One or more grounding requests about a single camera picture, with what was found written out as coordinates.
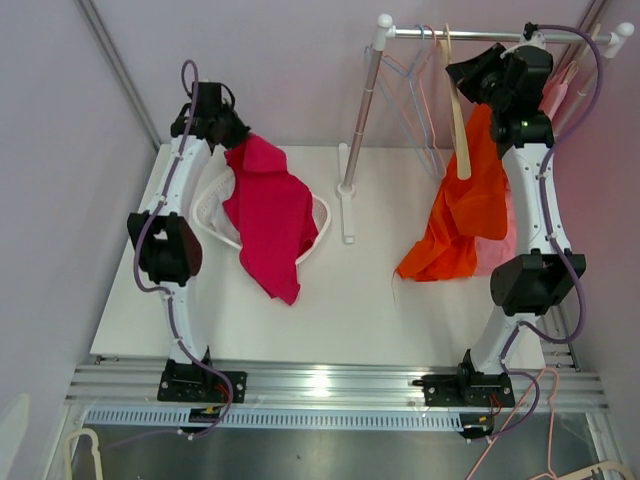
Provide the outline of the magenta t shirt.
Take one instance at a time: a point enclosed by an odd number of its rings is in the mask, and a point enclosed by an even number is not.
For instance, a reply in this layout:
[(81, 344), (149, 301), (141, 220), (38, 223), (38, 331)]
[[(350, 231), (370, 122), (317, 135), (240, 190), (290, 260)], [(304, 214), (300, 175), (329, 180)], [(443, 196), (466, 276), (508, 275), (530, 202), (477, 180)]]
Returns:
[(239, 233), (240, 264), (271, 298), (293, 305), (297, 260), (318, 237), (310, 189), (287, 166), (283, 150), (255, 134), (225, 152), (235, 177), (224, 211)]

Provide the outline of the pink t shirt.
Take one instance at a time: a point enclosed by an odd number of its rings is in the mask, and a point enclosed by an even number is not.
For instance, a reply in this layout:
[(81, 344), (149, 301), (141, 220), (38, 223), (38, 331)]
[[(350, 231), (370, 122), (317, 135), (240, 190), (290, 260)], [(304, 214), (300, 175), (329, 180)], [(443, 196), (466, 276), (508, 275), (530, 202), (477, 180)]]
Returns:
[(493, 270), (514, 257), (517, 246), (517, 222), (512, 193), (506, 192), (507, 233), (502, 240), (476, 238), (475, 276), (490, 276)]

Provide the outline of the white t shirt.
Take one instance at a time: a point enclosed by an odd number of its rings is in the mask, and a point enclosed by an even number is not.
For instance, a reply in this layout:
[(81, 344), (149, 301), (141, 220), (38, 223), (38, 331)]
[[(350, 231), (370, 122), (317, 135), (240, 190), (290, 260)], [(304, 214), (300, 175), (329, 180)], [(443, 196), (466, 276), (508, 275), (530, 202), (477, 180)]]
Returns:
[(216, 177), (203, 194), (198, 218), (214, 237), (239, 249), (240, 234), (225, 210), (225, 202), (231, 199), (234, 190), (235, 176), (231, 171)]

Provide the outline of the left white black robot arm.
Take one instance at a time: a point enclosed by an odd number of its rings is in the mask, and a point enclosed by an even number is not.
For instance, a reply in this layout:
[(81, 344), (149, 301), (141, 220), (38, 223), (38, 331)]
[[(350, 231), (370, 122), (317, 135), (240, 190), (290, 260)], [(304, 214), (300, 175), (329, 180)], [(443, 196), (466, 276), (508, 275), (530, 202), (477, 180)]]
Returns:
[(195, 314), (195, 280), (202, 246), (189, 223), (200, 175), (215, 147), (235, 147), (250, 128), (235, 112), (235, 96), (222, 83), (193, 82), (189, 101), (170, 128), (170, 160), (146, 208), (131, 213), (127, 231), (134, 248), (134, 280), (157, 293), (165, 309), (171, 347), (164, 382), (180, 382), (194, 401), (215, 389), (209, 346)]

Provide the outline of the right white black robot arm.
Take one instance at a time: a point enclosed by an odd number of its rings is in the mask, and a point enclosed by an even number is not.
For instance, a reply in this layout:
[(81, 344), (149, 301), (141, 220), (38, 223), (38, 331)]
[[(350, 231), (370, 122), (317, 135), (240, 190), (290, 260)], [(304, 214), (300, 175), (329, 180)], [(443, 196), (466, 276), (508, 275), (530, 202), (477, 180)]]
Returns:
[(494, 309), (477, 343), (458, 366), (455, 392), (466, 404), (511, 393), (510, 350), (559, 305), (586, 270), (562, 227), (553, 180), (552, 123), (541, 110), (553, 57), (542, 42), (506, 48), (496, 43), (480, 55), (446, 66), (457, 90), (491, 111), (490, 137), (514, 201), (516, 255), (490, 277)]

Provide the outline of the beige wooden hanger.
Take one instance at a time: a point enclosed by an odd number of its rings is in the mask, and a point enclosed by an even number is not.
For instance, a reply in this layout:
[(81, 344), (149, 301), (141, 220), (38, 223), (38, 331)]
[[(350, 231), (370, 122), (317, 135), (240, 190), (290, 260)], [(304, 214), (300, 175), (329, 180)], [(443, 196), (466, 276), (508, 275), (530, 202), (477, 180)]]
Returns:
[(443, 37), (438, 41), (438, 54), (450, 107), (450, 133), (456, 155), (456, 175), (459, 180), (466, 181), (471, 178), (472, 169), (465, 121), (457, 87), (446, 71), (446, 68), (452, 64), (452, 37), (448, 23), (445, 24)]

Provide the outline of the orange t shirt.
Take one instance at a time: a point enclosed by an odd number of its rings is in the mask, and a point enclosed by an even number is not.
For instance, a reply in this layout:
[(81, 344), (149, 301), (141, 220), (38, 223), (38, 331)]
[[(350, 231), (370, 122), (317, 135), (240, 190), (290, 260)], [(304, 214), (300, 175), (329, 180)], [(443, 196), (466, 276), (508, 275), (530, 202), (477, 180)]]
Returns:
[(461, 181), (452, 157), (431, 208), (424, 236), (396, 268), (417, 282), (475, 276), (476, 238), (502, 240), (507, 233), (508, 179), (489, 130), (491, 110), (474, 109), (466, 125), (472, 175)]

